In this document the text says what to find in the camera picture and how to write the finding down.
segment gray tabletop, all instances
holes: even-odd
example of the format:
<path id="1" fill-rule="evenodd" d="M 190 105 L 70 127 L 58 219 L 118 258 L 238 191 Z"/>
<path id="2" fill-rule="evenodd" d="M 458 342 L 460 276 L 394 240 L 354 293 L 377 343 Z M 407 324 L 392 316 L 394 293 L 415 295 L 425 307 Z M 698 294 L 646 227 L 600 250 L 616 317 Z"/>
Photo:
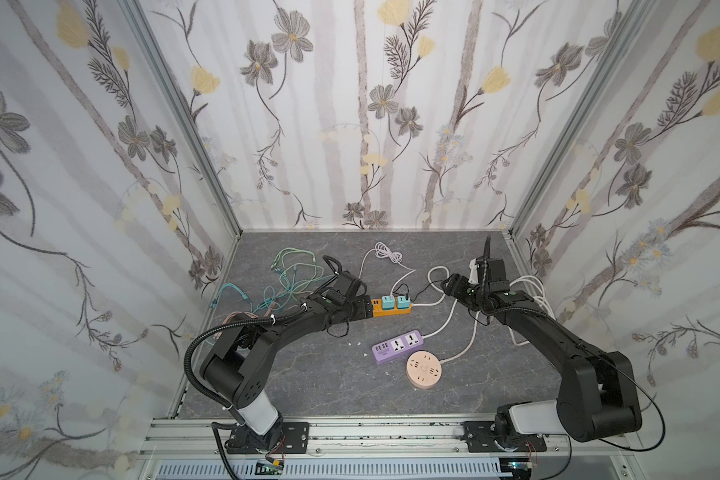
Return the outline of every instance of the gray tabletop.
<path id="1" fill-rule="evenodd" d="M 499 233 L 492 233 L 492 257 L 503 258 L 509 278 L 518 276 L 509 249 Z M 404 282 L 416 293 L 427 285 L 427 271 L 445 265 L 451 273 L 469 274 L 469 261 L 482 255 L 486 232 L 293 232 L 246 233 L 228 281 L 243 289 L 254 304 L 267 285 L 278 287 L 277 273 L 269 266 L 288 246 L 331 255 L 345 270 L 356 274 L 365 253 L 384 242 L 403 254 L 403 264 L 417 269 Z M 362 279 L 372 298 L 388 295 L 392 284 L 406 270 L 389 259 L 368 255 Z M 432 279 L 443 278 L 442 270 Z M 418 302 L 434 302 L 441 293 L 427 290 Z M 437 306 L 413 308 L 407 315 L 383 316 L 350 324 L 349 333 L 334 338 L 326 332 L 307 335 L 280 350 L 272 366 L 266 392 L 285 416 L 401 415 L 493 412 L 496 407 L 521 401 L 555 398 L 560 377 L 552 365 L 531 345 L 514 346 L 508 328 L 498 322 L 478 325 L 471 349 L 461 358 L 443 365 L 441 380 L 429 390 L 415 389 L 405 374 L 405 360 L 377 366 L 371 347 L 394 336 L 419 330 L 435 331 L 448 318 L 452 299 Z M 226 289 L 219 301 L 213 325 L 236 310 L 248 310 L 248 302 Z M 445 359 L 469 343 L 474 320 L 457 305 L 448 326 L 424 341 L 424 350 Z M 207 350 L 196 353 L 196 363 Z M 181 418 L 218 417 L 220 407 L 190 387 Z"/>

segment black mounting plate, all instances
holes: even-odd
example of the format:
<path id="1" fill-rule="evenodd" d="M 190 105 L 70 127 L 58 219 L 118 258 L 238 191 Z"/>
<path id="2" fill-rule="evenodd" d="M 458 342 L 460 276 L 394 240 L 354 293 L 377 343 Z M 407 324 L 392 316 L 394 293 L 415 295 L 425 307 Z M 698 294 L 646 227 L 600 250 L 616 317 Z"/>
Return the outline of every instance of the black mounting plate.
<path id="1" fill-rule="evenodd" d="M 271 455 L 307 453 L 309 442 L 309 424 L 307 422 L 284 422 L 282 433 L 284 435 L 282 445 L 272 450 Z M 250 442 L 249 434 L 250 430 L 244 426 L 231 430 L 230 439 L 224 442 L 227 455 L 260 455 L 261 452 L 255 446 L 251 446 L 254 442 Z"/>
<path id="2" fill-rule="evenodd" d="M 493 422 L 463 422 L 464 436 L 461 438 L 467 443 L 470 453 L 500 453 L 504 452 L 494 443 L 494 434 L 490 430 Z M 528 442 L 535 448 L 536 452 L 546 452 L 547 443 L 544 437 L 528 437 Z M 528 452 L 528 446 L 523 444 L 514 452 Z"/>

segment wallpaper panel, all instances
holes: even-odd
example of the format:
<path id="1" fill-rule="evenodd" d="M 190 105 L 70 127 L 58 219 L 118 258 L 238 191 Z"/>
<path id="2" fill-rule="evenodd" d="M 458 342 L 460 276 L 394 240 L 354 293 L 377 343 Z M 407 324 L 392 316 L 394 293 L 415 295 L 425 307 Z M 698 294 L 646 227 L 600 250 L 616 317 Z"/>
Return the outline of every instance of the wallpaper panel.
<path id="1" fill-rule="evenodd" d="M 232 237 L 158 91 L 114 2 L 0 2 L 0 478 L 132 477 L 170 408 Z"/>
<path id="2" fill-rule="evenodd" d="M 246 228 L 506 228 L 628 2 L 141 0 Z"/>
<path id="3" fill-rule="evenodd" d="M 557 318 L 656 396 L 643 469 L 720 478 L 720 1 L 659 3 L 517 240 Z"/>

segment beige extension socket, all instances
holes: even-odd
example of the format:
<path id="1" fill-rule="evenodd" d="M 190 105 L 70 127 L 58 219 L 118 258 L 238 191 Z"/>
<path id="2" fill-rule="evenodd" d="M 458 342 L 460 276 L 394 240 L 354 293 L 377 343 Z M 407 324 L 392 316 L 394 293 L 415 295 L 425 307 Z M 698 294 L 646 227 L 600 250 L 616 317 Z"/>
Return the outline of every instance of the beige extension socket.
<path id="1" fill-rule="evenodd" d="M 405 366 L 408 380 L 417 389 L 431 389 L 440 379 L 440 360 L 430 352 L 419 350 L 408 358 Z"/>

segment purple power strip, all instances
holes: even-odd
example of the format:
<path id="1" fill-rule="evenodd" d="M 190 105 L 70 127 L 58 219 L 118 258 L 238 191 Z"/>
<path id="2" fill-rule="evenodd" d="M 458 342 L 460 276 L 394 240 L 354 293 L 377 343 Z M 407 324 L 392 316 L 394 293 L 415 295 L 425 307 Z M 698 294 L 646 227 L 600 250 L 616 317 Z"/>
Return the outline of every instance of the purple power strip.
<path id="1" fill-rule="evenodd" d="M 384 362 L 400 356 L 408 356 L 422 348 L 424 348 L 424 338 L 418 330 L 414 330 L 413 332 L 396 336 L 386 342 L 377 343 L 373 346 L 372 350 L 376 364 L 381 365 Z"/>

